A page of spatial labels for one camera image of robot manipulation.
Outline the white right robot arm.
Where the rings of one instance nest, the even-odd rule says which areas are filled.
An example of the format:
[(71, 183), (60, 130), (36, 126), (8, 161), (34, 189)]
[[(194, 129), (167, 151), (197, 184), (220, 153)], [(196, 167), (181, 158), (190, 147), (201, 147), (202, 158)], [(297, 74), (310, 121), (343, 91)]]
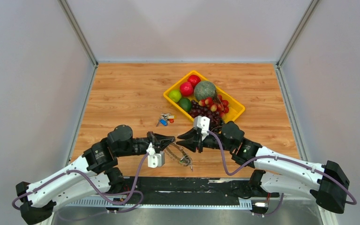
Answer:
[(222, 161), (225, 151), (240, 168), (254, 168), (249, 180), (254, 195), (283, 193), (314, 200), (320, 207), (343, 214), (346, 204), (356, 204), (348, 188), (349, 179), (341, 166), (328, 160), (325, 164), (295, 159), (244, 137), (245, 133), (230, 121), (215, 133), (208, 130), (207, 118), (178, 136), (177, 144), (192, 152), (204, 148), (219, 149)]

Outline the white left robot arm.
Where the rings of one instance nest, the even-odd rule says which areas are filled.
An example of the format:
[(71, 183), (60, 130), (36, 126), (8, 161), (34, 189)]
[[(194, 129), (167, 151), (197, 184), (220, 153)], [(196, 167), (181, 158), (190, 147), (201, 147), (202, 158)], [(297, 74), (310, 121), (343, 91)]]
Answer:
[(16, 185), (17, 197), (12, 207), (18, 210), (28, 225), (48, 219), (61, 206), (86, 196), (98, 194), (126, 195), (130, 199), (135, 187), (126, 190), (125, 179), (117, 167), (119, 157), (143, 156), (150, 168), (165, 163), (164, 149), (176, 138), (147, 132), (134, 138), (128, 125), (119, 125), (106, 138), (93, 144), (75, 161), (47, 178), (34, 183), (22, 181)]

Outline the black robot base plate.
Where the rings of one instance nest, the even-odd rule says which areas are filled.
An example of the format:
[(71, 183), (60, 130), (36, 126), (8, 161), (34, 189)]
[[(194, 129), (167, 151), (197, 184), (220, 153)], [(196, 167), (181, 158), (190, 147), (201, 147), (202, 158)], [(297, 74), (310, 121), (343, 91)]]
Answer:
[(156, 205), (235, 206), (252, 197), (266, 199), (267, 192), (250, 186), (248, 179), (139, 177), (128, 203)]

